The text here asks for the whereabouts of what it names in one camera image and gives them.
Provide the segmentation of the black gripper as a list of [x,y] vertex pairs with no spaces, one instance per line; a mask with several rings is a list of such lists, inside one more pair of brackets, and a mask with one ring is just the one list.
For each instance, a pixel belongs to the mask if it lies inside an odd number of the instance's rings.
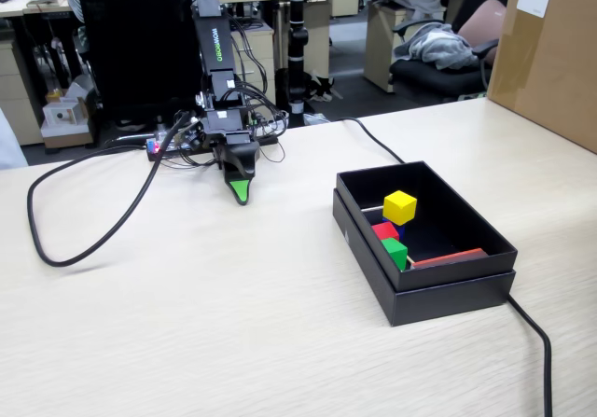
[[251,182],[256,175],[259,143],[243,125],[240,110],[208,111],[204,119],[204,147],[223,146],[225,183],[239,205],[250,199]]

